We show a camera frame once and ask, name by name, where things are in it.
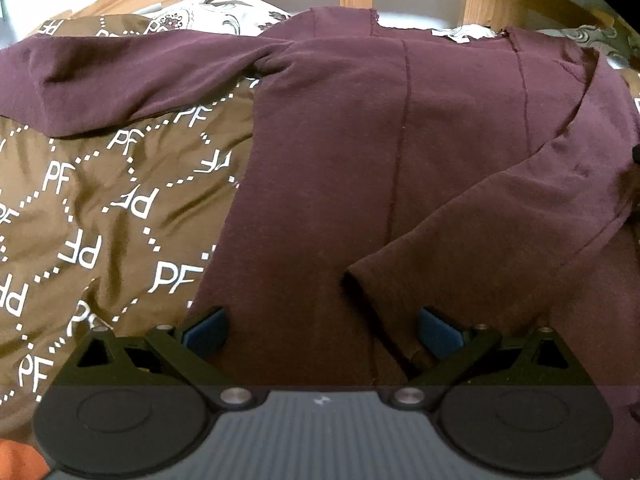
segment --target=sweater seam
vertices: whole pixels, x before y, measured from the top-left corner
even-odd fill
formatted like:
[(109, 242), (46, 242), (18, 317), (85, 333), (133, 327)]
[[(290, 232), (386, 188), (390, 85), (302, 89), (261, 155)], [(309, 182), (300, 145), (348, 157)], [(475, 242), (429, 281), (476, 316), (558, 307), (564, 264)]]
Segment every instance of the sweater seam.
[(529, 129), (529, 91), (527, 89), (527, 81), (524, 77), (524, 66), (522, 63), (522, 56), (520, 55), (520, 47), (516, 39), (510, 34), (508, 35), (509, 42), (513, 53), (516, 55), (516, 62), (518, 63), (518, 72), (520, 72), (520, 78), (522, 79), (522, 91), (524, 92), (524, 136), (527, 143), (527, 158), (533, 156), (533, 147), (531, 143), (531, 132)]
[(396, 205), (398, 203), (398, 183), (400, 179), (400, 167), (402, 164), (402, 151), (404, 149), (404, 133), (406, 131), (406, 121), (409, 115), (409, 102), (411, 99), (411, 71), (409, 68), (409, 56), (404, 40), (400, 40), (404, 50), (404, 69), (406, 71), (406, 93), (404, 96), (404, 107), (402, 108), (402, 120), (400, 131), (398, 132), (398, 142), (396, 143), (396, 164), (391, 188), (391, 199), (389, 201), (389, 212), (386, 219), (385, 245), (391, 242), (394, 218), (396, 215)]
[(311, 22), (313, 27), (313, 37), (316, 37), (316, 10), (311, 7)]

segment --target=orange fabric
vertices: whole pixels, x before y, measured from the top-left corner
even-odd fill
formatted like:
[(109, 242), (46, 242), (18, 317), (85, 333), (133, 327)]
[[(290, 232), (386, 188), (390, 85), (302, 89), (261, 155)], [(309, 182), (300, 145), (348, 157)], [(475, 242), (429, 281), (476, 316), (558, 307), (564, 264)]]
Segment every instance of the orange fabric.
[(33, 447), (0, 439), (0, 480), (41, 480), (47, 473), (49, 466)]

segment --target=maroon sweater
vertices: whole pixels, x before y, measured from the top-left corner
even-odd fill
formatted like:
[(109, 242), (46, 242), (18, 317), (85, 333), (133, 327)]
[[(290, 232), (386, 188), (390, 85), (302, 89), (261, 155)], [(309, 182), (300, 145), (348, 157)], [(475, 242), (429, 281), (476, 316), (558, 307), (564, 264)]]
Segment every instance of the maroon sweater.
[[(31, 38), (0, 52), (0, 114), (87, 132), (247, 68), (254, 148), (191, 310), (228, 306), (213, 363), (249, 384), (399, 383), (427, 360), (416, 320), (434, 304), (507, 333), (550, 319), (598, 384), (640, 384), (640, 120), (594, 50), (514, 28), (456, 44), (343, 8), (258, 38)], [(617, 398), (637, 447), (637, 391)], [(640, 472), (603, 460), (611, 480)]]

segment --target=metal screw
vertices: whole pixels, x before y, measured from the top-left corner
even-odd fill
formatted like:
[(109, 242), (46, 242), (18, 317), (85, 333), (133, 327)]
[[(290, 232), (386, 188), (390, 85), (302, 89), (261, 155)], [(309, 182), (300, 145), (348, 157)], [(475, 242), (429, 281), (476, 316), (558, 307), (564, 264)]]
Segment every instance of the metal screw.
[(395, 399), (401, 404), (420, 404), (424, 400), (424, 392), (420, 388), (407, 386), (400, 388), (394, 394)]
[(248, 403), (252, 398), (251, 392), (245, 388), (227, 388), (220, 393), (220, 399), (225, 404), (239, 406)]

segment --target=blue gripper pad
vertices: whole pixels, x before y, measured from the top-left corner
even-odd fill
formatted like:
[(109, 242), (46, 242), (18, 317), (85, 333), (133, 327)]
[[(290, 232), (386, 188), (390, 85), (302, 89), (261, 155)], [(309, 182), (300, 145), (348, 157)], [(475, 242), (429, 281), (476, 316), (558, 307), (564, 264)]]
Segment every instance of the blue gripper pad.
[(418, 338), (440, 360), (465, 345), (465, 338), (460, 330), (445, 323), (426, 308), (420, 311), (418, 318)]
[(228, 317), (221, 308), (184, 332), (181, 343), (199, 358), (206, 359), (224, 344), (228, 332)]

